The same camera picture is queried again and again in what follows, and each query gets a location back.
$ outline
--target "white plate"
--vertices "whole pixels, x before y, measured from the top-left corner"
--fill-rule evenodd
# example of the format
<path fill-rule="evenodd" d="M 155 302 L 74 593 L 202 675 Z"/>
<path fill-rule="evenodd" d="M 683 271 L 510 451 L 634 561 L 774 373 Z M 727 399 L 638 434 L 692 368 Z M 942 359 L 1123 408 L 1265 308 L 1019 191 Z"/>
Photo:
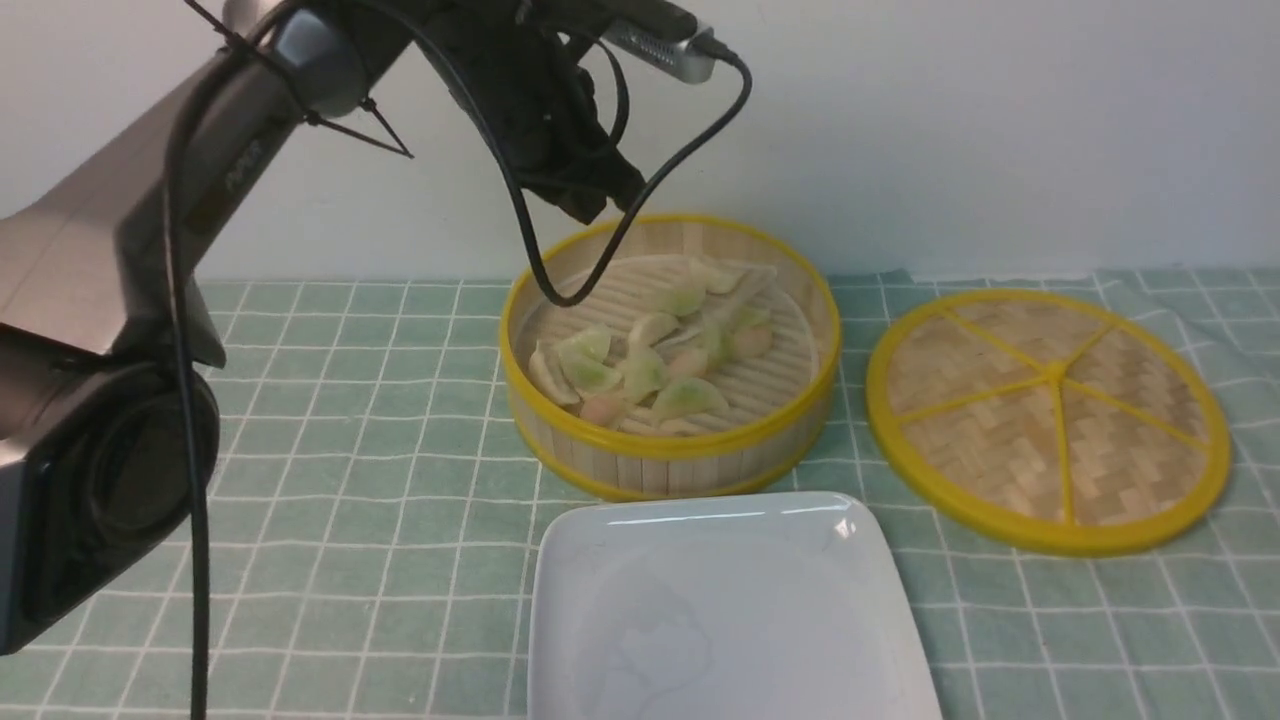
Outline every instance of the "white plate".
<path fill-rule="evenodd" d="M 604 505 L 538 557 L 530 720 L 941 720 L 879 524 L 828 492 Z"/>

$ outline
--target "white wall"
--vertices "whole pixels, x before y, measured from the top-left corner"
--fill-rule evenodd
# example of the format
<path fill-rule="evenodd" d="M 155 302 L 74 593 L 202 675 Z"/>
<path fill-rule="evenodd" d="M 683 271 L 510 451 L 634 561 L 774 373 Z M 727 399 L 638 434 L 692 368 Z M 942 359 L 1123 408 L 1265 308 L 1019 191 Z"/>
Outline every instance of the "white wall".
<path fill-rule="evenodd" d="M 832 272 L 1280 264 L 1276 0 L 686 6 L 750 61 L 758 91 L 652 210 L 756 224 Z M 214 46 L 178 0 L 0 0 L 0 215 Z M 646 173 L 736 91 L 727 69 L 690 88 L 627 68 L 625 151 Z M 425 61 L 406 56 L 375 95 L 419 159 L 302 131 L 205 275 L 524 268 L 498 173 Z M 532 204 L 544 242 L 573 228 Z"/>

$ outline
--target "green checkered tablecloth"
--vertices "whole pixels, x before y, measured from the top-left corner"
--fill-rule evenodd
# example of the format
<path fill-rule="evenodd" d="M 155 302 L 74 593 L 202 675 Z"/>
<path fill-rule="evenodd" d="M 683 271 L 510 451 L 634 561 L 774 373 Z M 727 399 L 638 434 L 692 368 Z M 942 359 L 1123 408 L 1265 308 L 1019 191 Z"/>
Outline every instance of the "green checkered tablecloth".
<path fill-rule="evenodd" d="M 1236 441 L 1211 514 L 1147 555 L 1014 552 L 941 518 L 883 462 L 861 382 L 888 323 L 938 293 L 832 278 L 836 404 L 773 491 L 879 519 L 952 720 L 1280 717 L 1280 270 L 1102 273 L 1044 287 L 1110 306 L 1198 368 Z M 210 501 L 215 717 L 522 717 L 538 543 L 593 502 L 541 470 L 506 405 L 507 284 L 206 283 L 230 364 Z M 0 659 L 0 720 L 178 719 L 180 530 Z"/>

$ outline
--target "black cable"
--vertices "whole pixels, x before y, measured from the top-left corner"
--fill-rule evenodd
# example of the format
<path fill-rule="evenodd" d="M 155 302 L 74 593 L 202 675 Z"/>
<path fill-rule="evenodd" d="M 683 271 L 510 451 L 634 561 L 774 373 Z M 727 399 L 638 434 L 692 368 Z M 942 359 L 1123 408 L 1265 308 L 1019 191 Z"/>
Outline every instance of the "black cable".
<path fill-rule="evenodd" d="M 539 29 L 549 29 L 552 32 L 564 33 L 573 38 L 580 38 L 604 51 L 604 56 L 609 60 L 609 69 L 613 72 L 613 86 L 617 88 L 616 94 L 618 96 L 617 108 L 613 111 L 613 128 L 609 129 L 609 140 L 595 150 L 584 149 L 577 142 L 577 138 L 570 137 L 564 140 L 567 141 L 566 143 L 571 146 L 570 150 L 580 158 L 595 159 L 613 152 L 617 150 L 618 143 L 622 142 L 622 136 L 627 132 L 627 123 L 631 120 L 631 88 L 627 87 L 627 76 L 622 72 L 622 63 L 618 61 L 618 56 L 613 54 L 613 50 L 609 50 L 609 46 L 605 45 L 603 40 L 591 37 L 591 35 L 579 28 L 559 23 L 538 23 L 536 27 Z M 566 61 L 570 63 L 571 67 L 577 67 L 577 63 L 570 59 L 568 51 L 566 49 L 562 49 L 562 51 Z M 567 77 L 567 72 L 564 74 L 566 77 L 562 79 L 564 79 L 566 83 L 572 83 L 573 78 Z M 582 97 L 580 102 L 586 104 L 586 97 Z"/>
<path fill-rule="evenodd" d="M 371 10 L 381 13 L 383 15 L 390 18 L 392 20 L 399 23 L 406 31 L 408 31 L 416 40 L 419 47 L 424 53 L 433 53 L 442 63 L 444 69 L 451 76 L 453 86 L 457 87 L 462 99 L 466 101 L 467 108 L 471 110 L 476 124 L 479 126 L 481 138 L 493 154 L 494 160 L 498 163 L 498 168 L 502 172 L 503 181 L 507 184 L 507 191 L 511 195 L 512 205 L 516 210 L 516 219 L 520 224 L 521 237 L 525 243 L 525 252 L 529 256 L 530 269 L 538 283 L 539 290 L 547 296 L 554 305 L 558 306 L 573 306 L 585 300 L 595 284 L 599 282 L 600 277 L 604 274 L 605 268 L 609 261 L 612 261 L 613 255 L 617 252 L 622 238 L 626 236 L 627 229 L 635 222 L 644 202 L 653 195 L 654 190 L 669 176 L 681 163 L 684 163 L 690 155 L 696 152 L 703 145 L 709 142 L 716 135 L 718 135 L 746 105 L 748 99 L 751 94 L 751 73 L 746 68 L 746 64 L 737 58 L 732 51 L 728 50 L 723 44 L 714 40 L 705 40 L 698 44 L 698 47 L 733 67 L 742 76 L 742 90 L 739 94 L 737 100 L 730 106 L 730 109 L 721 115 L 714 123 L 710 124 L 705 131 L 703 131 L 691 142 L 681 147 L 671 159 L 668 159 L 654 176 L 645 183 L 640 195 L 632 202 L 631 208 L 623 215 L 622 220 L 614 229 L 613 237 L 609 240 L 604 251 L 600 254 L 595 268 L 591 270 L 586 282 L 575 292 L 572 296 L 566 297 L 556 291 L 554 284 L 547 274 L 547 268 L 543 264 L 541 251 L 538 247 L 538 236 L 532 227 L 532 219 L 529 213 L 529 205 L 525 201 L 524 191 L 520 186 L 520 179 L 516 177 L 509 163 L 507 163 L 503 155 L 497 136 L 493 132 L 493 127 L 489 124 L 488 119 L 480 111 L 480 106 L 471 94 L 471 88 L 463 81 L 461 72 L 453 64 L 453 61 L 445 55 L 440 49 L 431 41 L 431 38 L 422 31 L 421 26 L 407 13 L 398 10 L 397 8 L 384 4 L 381 0 L 344 0 L 347 3 L 364 5 Z M 306 0 L 282 0 L 280 4 L 274 6 L 265 17 L 260 20 L 259 26 L 244 38 L 244 42 L 234 41 L 228 38 L 228 46 L 224 49 L 225 56 L 221 63 L 215 65 L 207 76 L 205 76 L 197 86 L 193 88 L 192 94 L 183 102 L 182 109 L 174 122 L 173 132 L 169 136 L 169 142 L 165 149 L 165 174 L 164 182 L 161 183 L 161 208 L 163 208 L 163 223 L 164 234 L 163 245 L 165 254 L 165 278 L 168 282 L 169 291 L 169 316 L 173 332 L 173 352 L 174 352 L 174 374 L 178 386 L 178 395 L 182 407 L 182 423 L 183 423 L 183 439 L 186 445 L 187 455 L 187 475 L 191 492 L 191 547 L 192 547 L 192 679 L 191 679 L 191 717 L 192 720 L 204 720 L 207 714 L 207 700 L 209 700 L 209 618 L 210 618 L 210 566 L 209 566 L 209 501 L 205 496 L 204 483 L 201 482 L 200 473 L 200 459 L 198 459 L 198 445 L 197 445 L 197 432 L 196 432 L 196 413 L 195 413 L 195 368 L 191 361 L 191 348 L 187 333 L 187 299 L 186 299 L 186 283 L 182 281 L 182 256 L 180 245 L 177 241 L 177 231 L 180 224 L 178 218 L 178 211 L 182 208 L 182 169 L 186 159 L 187 149 L 195 137 L 196 129 L 200 126 L 201 119 L 205 113 L 212 105 L 214 100 L 223 87 L 234 77 L 234 74 L 241 69 L 244 61 L 260 61 L 269 63 L 269 60 L 259 53 L 256 49 L 259 44 L 270 33 L 276 24 L 279 24 L 289 13 L 302 6 Z M 620 105 L 622 104 L 622 97 L 625 96 L 625 79 L 620 82 Z M 303 119 L 310 115 L 310 110 L 305 106 L 300 106 L 300 111 L 303 113 Z M 625 129 L 626 122 L 614 123 L 614 132 L 621 137 L 621 131 Z"/>
<path fill-rule="evenodd" d="M 370 8 L 383 15 L 390 18 L 399 23 L 413 40 L 417 42 L 419 47 L 426 53 L 433 53 L 436 59 L 439 59 L 440 65 L 448 72 L 449 81 L 458 90 L 458 94 L 466 101 L 468 110 L 475 118 L 475 123 L 480 129 L 480 137 L 484 140 L 489 151 L 493 154 L 494 160 L 498 163 L 498 169 L 502 172 L 502 179 L 507 184 L 507 193 L 511 196 L 511 202 L 516 211 L 516 223 L 520 225 L 520 236 L 525 243 L 525 255 L 529 258 L 529 268 L 534 274 L 534 281 L 538 283 L 538 290 L 547 296 L 553 305 L 559 307 L 572 307 L 586 300 L 591 291 L 595 290 L 596 283 L 600 282 L 600 277 L 604 275 L 604 270 L 608 268 L 609 263 L 613 260 L 613 255 L 617 254 L 618 246 L 622 245 L 622 238 L 626 236 L 631 224 L 635 222 L 636 215 L 640 214 L 640 209 L 644 206 L 649 196 L 653 195 L 658 186 L 662 184 L 667 176 L 669 176 L 681 163 L 689 159 L 690 155 L 707 145 L 713 137 L 719 135 L 726 126 L 733 122 L 733 118 L 742 111 L 742 106 L 746 105 L 748 99 L 751 96 L 751 70 L 748 69 L 746 63 L 742 61 L 733 51 L 731 51 L 723 42 L 714 40 L 713 37 L 703 36 L 695 41 L 695 47 L 701 53 L 732 67 L 742 76 L 742 90 L 739 92 L 737 100 L 730 105 L 730 109 L 724 111 L 714 123 L 710 124 L 705 131 L 703 131 L 698 137 L 690 141 L 687 145 L 676 151 L 658 172 L 649 178 L 644 188 L 640 190 L 639 196 L 627 209 L 626 214 L 622 215 L 622 220 L 618 222 L 613 231 L 613 237 L 609 238 L 608 245 L 605 245 L 604 251 L 600 252 L 600 259 L 596 261 L 591 273 L 588 275 L 586 282 L 582 283 L 573 295 L 563 296 L 556 290 L 556 284 L 552 282 L 550 277 L 547 274 L 547 266 L 543 264 L 541 249 L 538 247 L 538 233 L 534 229 L 532 218 L 529 214 L 529 204 L 525 201 L 524 188 L 520 186 L 520 179 L 516 173 L 511 169 L 511 164 L 507 163 L 507 158 L 502 154 L 502 149 L 498 146 L 497 135 L 493 132 L 493 127 L 489 124 L 488 118 L 480 111 L 480 105 L 476 102 L 475 96 L 471 94 L 471 88 L 467 87 L 466 81 L 462 79 L 462 73 L 458 70 L 453 60 L 445 55 L 436 44 L 422 31 L 419 23 L 407 13 L 389 6 L 383 3 L 383 0 L 346 0 L 347 3 L 355 3 Z"/>
<path fill-rule="evenodd" d="M 178 211 L 182 208 L 182 170 L 187 147 L 191 145 L 212 101 L 223 87 L 239 72 L 247 58 L 259 54 L 256 47 L 289 12 L 303 0 L 284 0 L 269 12 L 259 24 L 250 44 L 228 45 L 223 61 L 215 65 L 192 90 L 174 120 L 169 143 L 165 147 L 165 170 L 160 199 L 164 222 L 165 279 L 169 290 L 169 320 L 173 332 L 174 375 L 182 407 L 182 430 L 187 455 L 187 480 L 191 492 L 191 717 L 204 720 L 209 705 L 209 498 L 205 496 L 200 473 L 200 448 L 196 441 L 195 368 L 187 337 L 187 293 L 182 279 L 182 250 L 177 241 Z"/>

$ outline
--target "dumpling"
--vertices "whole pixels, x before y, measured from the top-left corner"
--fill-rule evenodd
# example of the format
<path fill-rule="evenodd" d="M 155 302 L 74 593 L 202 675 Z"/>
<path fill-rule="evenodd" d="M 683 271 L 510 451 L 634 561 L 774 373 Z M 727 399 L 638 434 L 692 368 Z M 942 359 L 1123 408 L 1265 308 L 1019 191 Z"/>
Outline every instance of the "dumpling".
<path fill-rule="evenodd" d="M 742 328 L 733 333 L 733 359 L 759 357 L 773 347 L 773 328 L 768 324 Z"/>
<path fill-rule="evenodd" d="M 704 347 L 686 347 L 667 366 L 672 378 L 700 378 L 709 370 L 710 356 Z"/>
<path fill-rule="evenodd" d="M 707 369 L 714 370 L 733 359 L 733 346 L 724 327 L 708 322 L 703 328 L 703 350 L 707 351 Z"/>
<path fill-rule="evenodd" d="M 733 315 L 732 327 L 735 331 L 763 325 L 772 319 L 772 313 L 763 307 L 742 307 Z"/>
<path fill-rule="evenodd" d="M 701 278 L 687 275 L 675 287 L 650 295 L 649 310 L 685 318 L 700 310 L 705 300 L 707 282 Z"/>
<path fill-rule="evenodd" d="M 580 400 L 577 392 L 564 379 L 559 357 L 547 352 L 541 341 L 538 342 L 534 355 L 529 359 L 529 374 L 532 377 L 538 391 L 556 405 L 573 405 Z"/>
<path fill-rule="evenodd" d="M 617 395 L 596 395 L 582 402 L 582 410 L 577 416 L 593 425 L 616 430 L 627 416 L 627 409 L 626 401 Z"/>
<path fill-rule="evenodd" d="M 655 424 L 698 413 L 724 413 L 728 401 L 719 388 L 701 378 L 680 378 L 664 387 L 653 401 Z"/>
<path fill-rule="evenodd" d="M 726 295 L 737 287 L 741 282 L 742 275 L 746 270 L 739 268 L 731 268 L 723 263 L 712 260 L 710 258 L 703 258 L 700 255 L 694 255 L 689 259 L 689 270 L 695 277 L 700 278 L 707 286 L 707 292 L 712 295 Z"/>
<path fill-rule="evenodd" d="M 680 319 L 668 313 L 641 315 L 627 336 L 627 351 L 635 347 L 653 347 L 653 343 L 680 329 Z"/>
<path fill-rule="evenodd" d="M 596 363 L 604 363 L 613 347 L 613 331 L 607 325 L 595 324 L 556 345 L 557 354 L 577 352 Z"/>
<path fill-rule="evenodd" d="M 564 379 L 584 397 L 604 395 L 622 382 L 621 372 L 573 348 L 561 352 L 561 369 L 564 372 Z"/>
<path fill-rule="evenodd" d="M 636 346 L 622 361 L 622 396 L 640 402 L 667 384 L 669 374 L 662 356 L 652 347 Z"/>

